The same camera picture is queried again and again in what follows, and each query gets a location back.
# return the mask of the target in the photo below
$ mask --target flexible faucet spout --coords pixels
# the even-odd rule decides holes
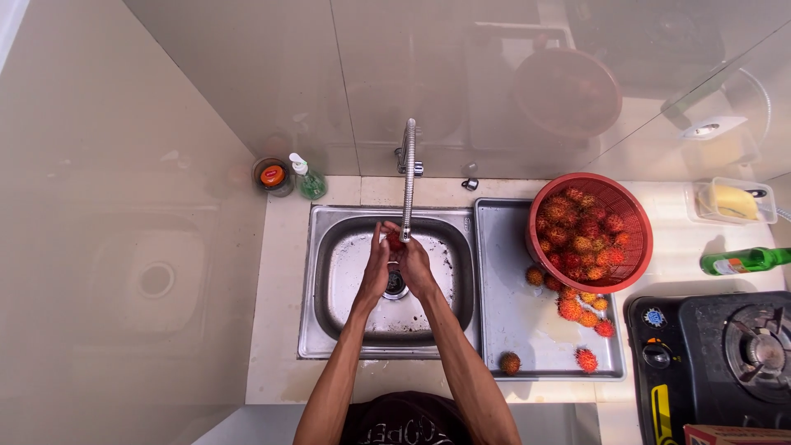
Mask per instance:
[[[407,126],[403,130],[401,147],[395,150],[398,157],[398,173],[405,175],[403,186],[403,220],[401,222],[401,242],[409,242],[412,232],[412,196],[414,194],[414,179],[423,176],[423,163],[414,159],[414,140],[417,127],[414,119],[407,119]]]

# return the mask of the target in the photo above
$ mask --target metal tray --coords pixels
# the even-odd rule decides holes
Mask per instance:
[[[499,198],[475,201],[483,361],[495,380],[624,380],[626,362],[612,295],[605,295],[610,305],[604,313],[598,313],[615,325],[615,335],[607,339],[591,328],[560,318],[554,302],[557,293],[525,280],[524,273],[533,264],[524,246],[531,203]],[[599,368],[595,373],[586,374],[577,366],[577,348],[588,348],[596,354]],[[507,351],[514,351],[522,362],[513,377],[499,367],[500,355]]]

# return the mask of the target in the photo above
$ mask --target gas stove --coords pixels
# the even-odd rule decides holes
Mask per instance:
[[[791,429],[791,292],[626,302],[643,442],[685,424]]]

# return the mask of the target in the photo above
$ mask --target white countertop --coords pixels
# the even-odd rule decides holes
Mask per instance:
[[[327,177],[329,191],[316,204],[403,204],[402,177]],[[414,205],[470,207],[487,197],[532,198],[547,181],[482,179],[474,192],[462,179],[415,181]],[[623,323],[623,302],[631,295],[700,295],[734,291],[785,289],[782,271],[712,277],[701,272],[702,253],[774,247],[763,224],[726,226],[691,221],[685,190],[688,184],[622,183],[641,202],[653,228],[654,248],[645,275],[615,294],[626,357],[623,382],[499,382],[510,403],[597,403],[602,443],[640,443],[634,396],[631,351]],[[269,198],[263,232],[258,295],[255,302],[247,404],[305,403],[325,360],[297,359],[308,217],[311,202],[298,193]],[[418,390],[451,397],[439,360],[362,360],[352,402],[369,401],[393,391]]]

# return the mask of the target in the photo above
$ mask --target red plastic colander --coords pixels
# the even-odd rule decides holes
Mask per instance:
[[[594,196],[596,205],[604,207],[607,212],[620,216],[624,222],[624,230],[630,235],[629,245],[623,250],[625,261],[611,266],[610,272],[596,281],[578,283],[564,276],[549,262],[547,255],[539,247],[536,216],[542,200],[572,186]],[[596,294],[609,294],[629,287],[645,272],[653,252],[651,223],[634,195],[612,179],[593,173],[571,173],[545,185],[530,206],[530,220],[524,228],[524,242],[532,259],[561,283]]]

